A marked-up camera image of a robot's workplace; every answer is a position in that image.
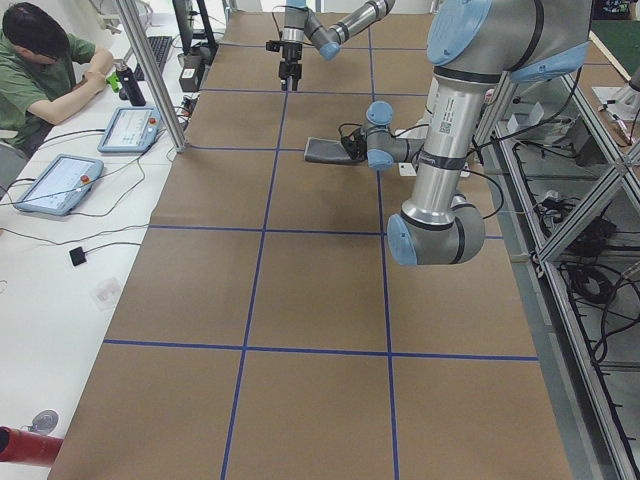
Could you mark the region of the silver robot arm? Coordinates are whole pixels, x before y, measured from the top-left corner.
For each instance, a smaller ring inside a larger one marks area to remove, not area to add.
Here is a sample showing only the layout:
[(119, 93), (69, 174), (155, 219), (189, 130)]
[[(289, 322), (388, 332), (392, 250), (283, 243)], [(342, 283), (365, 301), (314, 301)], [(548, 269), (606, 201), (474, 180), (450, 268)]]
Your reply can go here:
[(586, 59), (589, 1), (447, 1), (432, 21), (427, 58), (436, 82), (426, 138), (413, 154), (411, 197), (387, 223), (400, 265), (464, 263), (482, 248), (478, 209), (457, 190), (486, 92), (569, 74)]
[(365, 1), (358, 9), (333, 25), (324, 26), (305, 1), (287, 1), (284, 23), (277, 40), (265, 44), (268, 51), (280, 52), (278, 77), (283, 91), (297, 91), (302, 78), (303, 45), (306, 40), (330, 61), (344, 43), (372, 24), (382, 20), (395, 6), (393, 0)]

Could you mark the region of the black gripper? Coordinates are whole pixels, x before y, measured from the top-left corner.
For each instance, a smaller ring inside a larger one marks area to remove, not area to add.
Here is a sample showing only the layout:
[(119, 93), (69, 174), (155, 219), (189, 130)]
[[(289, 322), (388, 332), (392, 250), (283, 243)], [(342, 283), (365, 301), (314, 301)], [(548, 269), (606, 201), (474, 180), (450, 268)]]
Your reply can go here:
[(281, 43), (282, 59), (279, 64), (278, 75), (281, 83), (281, 90), (288, 92), (291, 84), (292, 91), (299, 91), (299, 83), (302, 78), (303, 44), (299, 42)]

